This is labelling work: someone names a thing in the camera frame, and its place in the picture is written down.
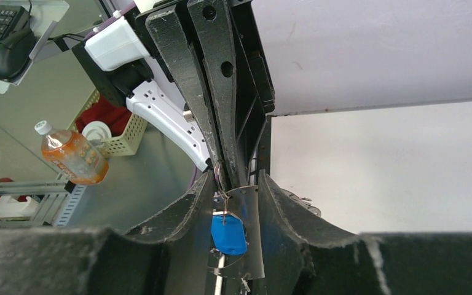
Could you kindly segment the metal oval keyring plate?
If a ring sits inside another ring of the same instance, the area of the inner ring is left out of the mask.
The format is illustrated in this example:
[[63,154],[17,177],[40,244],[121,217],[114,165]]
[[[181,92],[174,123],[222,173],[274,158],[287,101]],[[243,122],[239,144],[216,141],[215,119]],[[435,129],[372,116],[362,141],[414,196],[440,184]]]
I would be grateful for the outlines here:
[[216,265],[212,273],[215,294],[251,294],[255,281],[265,278],[259,223],[259,187],[228,190],[224,164],[214,165],[214,194],[211,222],[211,250]]

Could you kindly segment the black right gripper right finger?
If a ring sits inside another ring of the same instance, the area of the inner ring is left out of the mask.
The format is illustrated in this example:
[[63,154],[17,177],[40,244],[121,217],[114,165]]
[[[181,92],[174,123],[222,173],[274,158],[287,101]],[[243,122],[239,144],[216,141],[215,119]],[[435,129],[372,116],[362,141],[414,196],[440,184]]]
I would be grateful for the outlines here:
[[268,294],[472,294],[472,232],[343,230],[259,173]]

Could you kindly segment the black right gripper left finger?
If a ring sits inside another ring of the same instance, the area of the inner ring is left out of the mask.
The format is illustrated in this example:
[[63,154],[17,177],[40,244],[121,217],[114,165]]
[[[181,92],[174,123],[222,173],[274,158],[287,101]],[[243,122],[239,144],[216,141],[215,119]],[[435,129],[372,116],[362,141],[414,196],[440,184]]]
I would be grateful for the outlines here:
[[107,227],[0,227],[0,294],[204,294],[212,171],[118,234]]

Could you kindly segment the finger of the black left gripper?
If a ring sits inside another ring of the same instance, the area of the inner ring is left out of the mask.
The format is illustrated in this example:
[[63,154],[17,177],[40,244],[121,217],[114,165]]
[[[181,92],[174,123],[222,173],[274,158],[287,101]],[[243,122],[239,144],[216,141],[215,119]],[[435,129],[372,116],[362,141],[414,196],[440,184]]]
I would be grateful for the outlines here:
[[[147,12],[145,26],[206,138],[212,163],[224,164],[203,53],[187,4],[159,4]],[[223,175],[228,186],[225,164]]]
[[228,186],[239,187],[245,182],[245,172],[235,133],[237,74],[229,5],[226,1],[189,1],[187,9],[203,53]]

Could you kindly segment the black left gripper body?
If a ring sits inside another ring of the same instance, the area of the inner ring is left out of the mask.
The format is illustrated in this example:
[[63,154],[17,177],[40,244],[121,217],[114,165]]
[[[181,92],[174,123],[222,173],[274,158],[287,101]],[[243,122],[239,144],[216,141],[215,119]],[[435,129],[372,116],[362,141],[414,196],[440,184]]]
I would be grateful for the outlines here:
[[[159,1],[159,4],[187,4],[189,1]],[[242,156],[241,167],[245,172],[245,182],[250,177],[250,163],[258,146],[266,122],[266,115],[275,108],[275,90],[267,66],[259,31],[250,1],[226,1],[230,9],[230,19],[234,34],[235,61],[237,74],[236,90],[236,138],[237,152]],[[174,82],[165,67],[145,26],[146,14],[135,18],[136,31],[149,52],[163,69],[166,78]]]

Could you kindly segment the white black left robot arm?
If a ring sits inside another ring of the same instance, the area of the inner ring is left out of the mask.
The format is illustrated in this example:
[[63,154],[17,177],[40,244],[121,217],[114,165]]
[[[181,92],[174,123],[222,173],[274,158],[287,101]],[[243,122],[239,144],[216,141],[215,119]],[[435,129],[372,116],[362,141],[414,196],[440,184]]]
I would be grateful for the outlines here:
[[115,11],[75,45],[96,89],[177,144],[219,188],[246,186],[275,108],[250,1],[157,1]]

